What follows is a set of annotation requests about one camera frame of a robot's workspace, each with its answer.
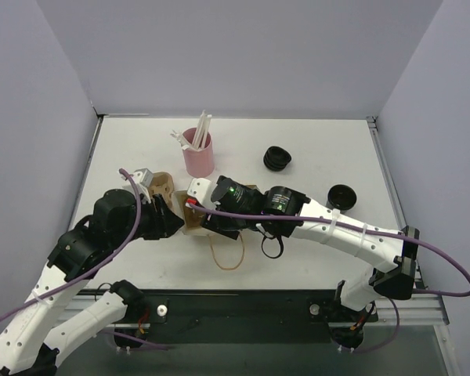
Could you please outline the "brown paper bag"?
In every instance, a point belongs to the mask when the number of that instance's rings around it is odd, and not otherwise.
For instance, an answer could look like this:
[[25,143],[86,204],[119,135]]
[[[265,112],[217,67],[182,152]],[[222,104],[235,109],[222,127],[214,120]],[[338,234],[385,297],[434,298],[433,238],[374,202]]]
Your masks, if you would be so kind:
[[[205,178],[194,178],[186,190],[177,190],[173,193],[173,208],[175,213],[185,222],[182,232],[189,237],[206,238],[212,260],[216,266],[223,271],[234,271],[242,265],[246,255],[243,232],[241,230],[220,230],[209,214],[196,211],[188,205],[193,200],[196,206],[204,207],[204,204],[207,204],[207,208],[215,209],[215,205],[210,202],[214,187],[215,184],[209,183]],[[240,256],[240,258],[231,266],[223,265],[217,258],[217,248],[221,251],[230,251],[231,248],[228,247],[228,244],[231,242],[234,244],[233,250],[235,251],[232,255],[233,260],[236,256]]]

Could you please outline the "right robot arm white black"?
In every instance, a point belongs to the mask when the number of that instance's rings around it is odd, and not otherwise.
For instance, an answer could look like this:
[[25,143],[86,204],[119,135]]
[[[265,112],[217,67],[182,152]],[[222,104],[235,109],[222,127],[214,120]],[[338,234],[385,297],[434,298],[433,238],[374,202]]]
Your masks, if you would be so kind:
[[233,236],[252,230],[276,240],[310,240],[366,262],[362,275],[338,285],[331,308],[340,319],[351,318],[380,297],[412,297],[417,230],[378,228],[285,186],[261,192],[226,177],[217,182],[199,178],[192,180],[188,194],[206,210],[205,224],[216,233]]

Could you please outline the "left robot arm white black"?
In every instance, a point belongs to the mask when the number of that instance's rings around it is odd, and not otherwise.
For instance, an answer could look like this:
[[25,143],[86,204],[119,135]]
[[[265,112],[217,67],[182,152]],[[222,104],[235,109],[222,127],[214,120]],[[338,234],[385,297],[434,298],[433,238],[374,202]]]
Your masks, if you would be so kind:
[[183,224],[159,194],[108,190],[92,214],[59,238],[23,308],[10,315],[0,334],[0,375],[53,375],[105,326],[138,320],[146,312],[144,294],[121,280],[87,309],[57,323],[72,298],[129,242],[169,238]]

